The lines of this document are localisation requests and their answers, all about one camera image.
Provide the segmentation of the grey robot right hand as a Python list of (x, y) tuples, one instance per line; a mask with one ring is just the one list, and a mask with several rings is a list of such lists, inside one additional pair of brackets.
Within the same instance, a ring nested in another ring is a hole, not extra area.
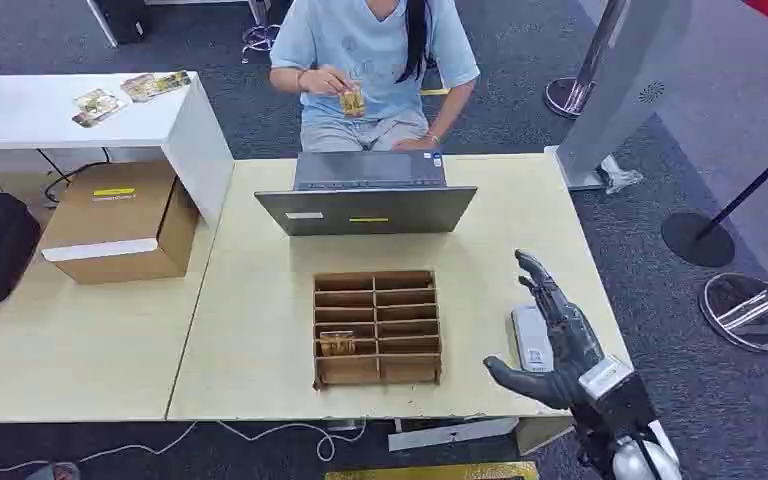
[(517, 249), (514, 256), (526, 271), (518, 280), (532, 294), (546, 324), (552, 347), (554, 369), (531, 373), (515, 370), (495, 356), (483, 365), (501, 387), (555, 410), (569, 409), (586, 402), (578, 379), (605, 354), (582, 310), (571, 302), (551, 274), (533, 255)]

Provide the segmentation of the person's left hand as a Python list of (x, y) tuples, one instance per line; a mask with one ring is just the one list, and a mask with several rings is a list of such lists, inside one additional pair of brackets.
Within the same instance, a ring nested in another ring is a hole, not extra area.
[(416, 139), (404, 139), (392, 146), (394, 151), (435, 150), (439, 147), (439, 138), (425, 135)]

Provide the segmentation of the person's right hand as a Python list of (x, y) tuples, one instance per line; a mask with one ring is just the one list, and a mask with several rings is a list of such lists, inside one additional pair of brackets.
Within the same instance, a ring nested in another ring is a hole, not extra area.
[(331, 65), (302, 72), (299, 90), (318, 95), (342, 95), (358, 90), (358, 85), (343, 70)]

